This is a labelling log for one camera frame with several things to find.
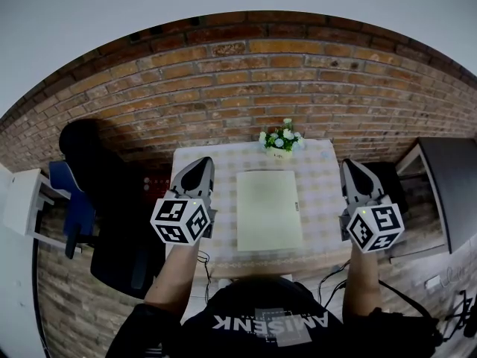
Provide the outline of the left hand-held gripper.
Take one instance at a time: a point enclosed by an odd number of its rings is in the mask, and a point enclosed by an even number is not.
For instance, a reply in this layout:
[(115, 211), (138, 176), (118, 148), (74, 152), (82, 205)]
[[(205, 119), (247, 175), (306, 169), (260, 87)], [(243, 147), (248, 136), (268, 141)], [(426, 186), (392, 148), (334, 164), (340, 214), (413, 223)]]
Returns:
[(171, 190), (157, 199), (150, 223), (165, 244), (196, 244), (212, 237), (214, 179), (212, 158), (202, 157), (176, 174)]

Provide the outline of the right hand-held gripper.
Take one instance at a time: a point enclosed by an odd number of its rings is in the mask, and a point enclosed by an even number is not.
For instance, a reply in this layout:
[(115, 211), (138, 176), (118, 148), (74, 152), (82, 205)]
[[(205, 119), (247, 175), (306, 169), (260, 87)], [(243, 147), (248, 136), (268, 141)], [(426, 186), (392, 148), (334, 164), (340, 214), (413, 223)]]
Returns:
[(405, 230), (398, 204), (385, 197), (378, 176), (362, 163), (345, 159), (341, 188), (348, 208), (339, 217), (342, 234), (363, 253), (389, 249)]

